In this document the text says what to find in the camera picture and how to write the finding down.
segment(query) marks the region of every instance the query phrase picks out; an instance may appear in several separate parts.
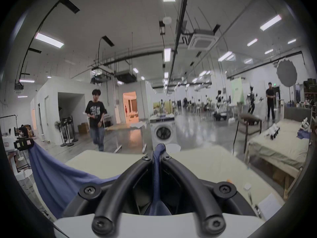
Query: man in black shirt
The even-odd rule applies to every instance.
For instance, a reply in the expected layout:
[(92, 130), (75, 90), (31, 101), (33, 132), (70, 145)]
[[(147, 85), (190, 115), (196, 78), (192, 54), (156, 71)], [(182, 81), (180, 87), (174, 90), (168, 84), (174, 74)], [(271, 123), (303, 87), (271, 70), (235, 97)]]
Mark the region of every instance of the man in black shirt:
[(88, 102), (85, 113), (89, 117), (90, 136), (93, 143), (98, 145), (99, 151), (103, 152), (103, 137), (105, 135), (103, 116), (107, 113), (107, 110), (103, 103), (98, 101), (101, 91), (95, 89), (92, 94), (93, 100)]
[(275, 114), (274, 114), (274, 91), (272, 89), (272, 83), (269, 82), (268, 89), (266, 90), (266, 97), (267, 97), (267, 121), (270, 120), (270, 109), (272, 111), (272, 119), (275, 122)]

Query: black t-shirt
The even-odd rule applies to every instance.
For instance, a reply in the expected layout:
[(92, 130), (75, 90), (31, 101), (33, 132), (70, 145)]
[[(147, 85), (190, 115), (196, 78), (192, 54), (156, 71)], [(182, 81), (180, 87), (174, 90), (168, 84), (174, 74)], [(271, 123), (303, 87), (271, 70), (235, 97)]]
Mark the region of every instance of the black t-shirt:
[(27, 129), (27, 128), (25, 128), (25, 127), (23, 126), (23, 127), (20, 128), (20, 131), (23, 132), (23, 136), (24, 136), (24, 137), (27, 137), (27, 138), (29, 137), (28, 129)]
[[(266, 90), (266, 94), (269, 95), (269, 96), (274, 96), (274, 91), (273, 89), (267, 89)], [(274, 102), (274, 99), (273, 98), (267, 98), (267, 102)]]
[(86, 107), (85, 113), (95, 116), (95, 119), (93, 119), (92, 117), (89, 118), (90, 128), (98, 128), (98, 123), (101, 120), (101, 115), (103, 113), (106, 114), (107, 110), (105, 109), (105, 106), (103, 105), (101, 101), (98, 101), (98, 102), (89, 101)]

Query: blue towel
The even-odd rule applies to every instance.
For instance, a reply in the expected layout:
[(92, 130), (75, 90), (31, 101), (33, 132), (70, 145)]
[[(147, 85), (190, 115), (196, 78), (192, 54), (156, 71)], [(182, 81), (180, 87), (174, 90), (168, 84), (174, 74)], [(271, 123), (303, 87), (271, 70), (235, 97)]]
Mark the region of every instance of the blue towel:
[(154, 158), (154, 177), (153, 177), (153, 201), (150, 206), (150, 216), (165, 216), (171, 215), (166, 205), (161, 201), (159, 189), (159, 156), (164, 152), (165, 146), (163, 144), (157, 145), (153, 152)]
[(300, 138), (300, 139), (303, 139), (303, 138), (308, 138), (308, 139), (310, 139), (310, 132), (304, 131), (304, 130), (300, 129), (300, 130), (297, 132), (297, 137)]
[(71, 168), (48, 154), (35, 142), (34, 146), (29, 149), (29, 156), (38, 191), (57, 219), (61, 217), (84, 183), (101, 184), (119, 177), (117, 175), (100, 179), (84, 171)]

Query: washing machine door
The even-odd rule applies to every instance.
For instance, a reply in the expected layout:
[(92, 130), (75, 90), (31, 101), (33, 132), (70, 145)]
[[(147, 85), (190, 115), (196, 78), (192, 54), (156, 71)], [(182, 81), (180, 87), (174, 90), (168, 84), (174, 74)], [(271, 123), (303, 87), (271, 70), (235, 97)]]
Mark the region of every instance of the washing machine door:
[(172, 130), (169, 126), (160, 126), (156, 129), (156, 136), (159, 140), (168, 140), (172, 135)]

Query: washing machine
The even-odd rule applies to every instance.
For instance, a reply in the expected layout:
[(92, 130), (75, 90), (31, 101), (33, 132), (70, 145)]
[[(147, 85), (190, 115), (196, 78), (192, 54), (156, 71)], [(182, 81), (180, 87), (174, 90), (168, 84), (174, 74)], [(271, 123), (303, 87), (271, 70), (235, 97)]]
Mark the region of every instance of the washing machine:
[(150, 120), (153, 149), (158, 144), (177, 144), (174, 117), (156, 117)]

